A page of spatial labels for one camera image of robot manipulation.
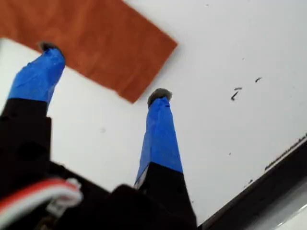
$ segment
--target blue taped leg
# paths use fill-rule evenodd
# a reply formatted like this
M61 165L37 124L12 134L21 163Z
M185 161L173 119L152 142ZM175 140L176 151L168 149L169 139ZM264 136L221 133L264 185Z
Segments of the blue taped leg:
M166 97L155 99L149 107L136 180L139 179L150 162L183 172L173 116Z
M64 68L65 58L58 49L45 50L16 74L8 99L21 98L49 104Z

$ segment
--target white table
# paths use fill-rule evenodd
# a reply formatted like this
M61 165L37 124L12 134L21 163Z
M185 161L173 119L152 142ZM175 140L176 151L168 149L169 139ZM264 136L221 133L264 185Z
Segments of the white table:
M52 160L108 190L133 185L147 97L167 88L189 195L202 223L307 131L307 1L127 2L179 46L135 104L66 68L48 112ZM37 56L1 42L0 107L15 73ZM243 89L232 101L235 87Z

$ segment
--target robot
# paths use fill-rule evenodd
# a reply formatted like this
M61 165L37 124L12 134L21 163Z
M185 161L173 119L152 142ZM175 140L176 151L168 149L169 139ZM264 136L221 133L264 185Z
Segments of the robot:
M40 47L42 55L17 73L0 116L0 229L196 229L172 93L157 89L148 99L134 187L109 192L50 160L47 110L65 57L52 43Z

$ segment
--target wire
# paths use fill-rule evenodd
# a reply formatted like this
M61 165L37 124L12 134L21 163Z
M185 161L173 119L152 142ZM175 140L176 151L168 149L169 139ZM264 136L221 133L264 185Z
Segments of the wire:
M47 179L30 185L0 201L0 229L54 198L73 207L82 201L83 195L76 185L63 179Z

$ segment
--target blue tape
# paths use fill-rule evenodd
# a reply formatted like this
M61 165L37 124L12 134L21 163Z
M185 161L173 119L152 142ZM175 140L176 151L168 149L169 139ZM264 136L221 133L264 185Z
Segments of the blue tape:
M173 116L166 97L155 99L149 107L136 181L150 162L183 172Z
M65 58L56 49L48 49L16 74L8 98L44 101L48 104L62 72Z

